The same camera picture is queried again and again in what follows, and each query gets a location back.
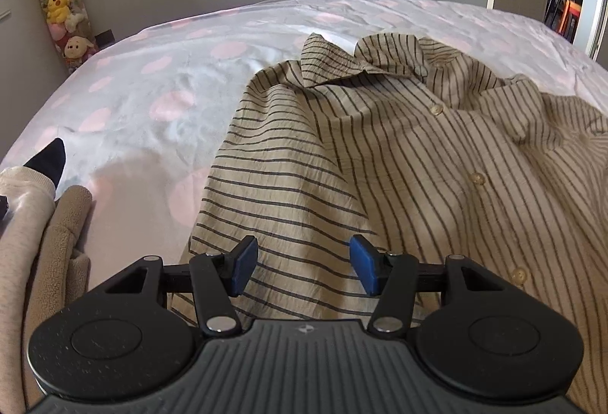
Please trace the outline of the tan fleece garment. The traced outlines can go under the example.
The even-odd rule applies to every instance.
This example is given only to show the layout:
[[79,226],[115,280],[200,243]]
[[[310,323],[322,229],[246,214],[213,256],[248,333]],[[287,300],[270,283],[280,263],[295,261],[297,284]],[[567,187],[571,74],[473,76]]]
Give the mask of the tan fleece garment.
[[28,363],[28,343],[36,327],[82,296],[90,272],[90,258],[77,248],[92,194],[83,186],[70,186],[55,204],[34,260],[26,299],[22,333],[22,379],[28,408],[42,392]]

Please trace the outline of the pink dotted bed sheet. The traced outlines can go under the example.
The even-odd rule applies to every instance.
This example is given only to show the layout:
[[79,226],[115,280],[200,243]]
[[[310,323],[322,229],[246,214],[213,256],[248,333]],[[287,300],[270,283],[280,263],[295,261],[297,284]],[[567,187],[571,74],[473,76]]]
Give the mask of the pink dotted bed sheet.
[[21,165],[64,141],[62,186],[94,205],[79,247],[97,285],[146,254],[177,262],[208,168],[250,78],[300,55],[308,35],[352,51],[379,32],[427,36],[543,91],[607,106],[607,74],[523,16],[434,0],[290,0],[155,25],[84,63],[41,106],[2,160]]

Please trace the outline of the beige striped button shirt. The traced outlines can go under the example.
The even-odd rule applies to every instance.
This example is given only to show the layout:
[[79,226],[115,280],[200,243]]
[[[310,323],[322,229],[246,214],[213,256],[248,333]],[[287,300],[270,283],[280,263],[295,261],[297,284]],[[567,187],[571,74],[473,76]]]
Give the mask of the beige striped button shirt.
[[606,411],[602,112],[429,38],[345,52],[311,35],[247,84],[182,256],[253,235],[239,317],[365,320],[356,234],[425,263],[463,254],[570,319],[584,343],[570,398]]

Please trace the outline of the cream sweater with navy trim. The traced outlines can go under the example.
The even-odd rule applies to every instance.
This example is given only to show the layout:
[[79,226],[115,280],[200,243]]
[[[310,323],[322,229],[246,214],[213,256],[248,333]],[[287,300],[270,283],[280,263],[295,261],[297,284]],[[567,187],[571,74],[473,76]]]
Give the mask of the cream sweater with navy trim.
[[55,211],[66,162],[62,139],[23,166],[1,172],[1,411],[23,413],[22,327],[26,286],[42,234]]

